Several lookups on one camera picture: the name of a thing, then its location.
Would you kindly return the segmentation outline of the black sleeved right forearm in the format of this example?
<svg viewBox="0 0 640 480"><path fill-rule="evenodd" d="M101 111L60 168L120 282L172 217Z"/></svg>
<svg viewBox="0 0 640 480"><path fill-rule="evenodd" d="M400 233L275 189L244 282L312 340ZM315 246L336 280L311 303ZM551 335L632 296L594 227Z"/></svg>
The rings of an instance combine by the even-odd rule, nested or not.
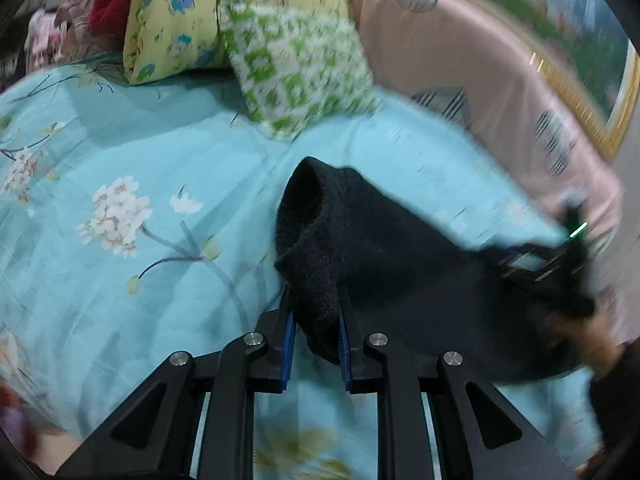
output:
<svg viewBox="0 0 640 480"><path fill-rule="evenodd" d="M639 441L639 341L625 344L620 360L608 374L593 378L589 395L601 430L605 452Z"/></svg>

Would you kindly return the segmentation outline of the right hand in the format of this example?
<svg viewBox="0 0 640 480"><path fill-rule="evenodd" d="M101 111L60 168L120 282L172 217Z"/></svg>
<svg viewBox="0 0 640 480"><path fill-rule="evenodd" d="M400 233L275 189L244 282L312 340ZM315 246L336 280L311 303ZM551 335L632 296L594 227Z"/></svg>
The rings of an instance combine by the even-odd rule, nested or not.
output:
<svg viewBox="0 0 640 480"><path fill-rule="evenodd" d="M610 326L600 314L590 318L567 318L552 313L548 316L548 324L555 336L568 339L575 345L582 364L599 378L616 367L626 349L616 342Z"/></svg>

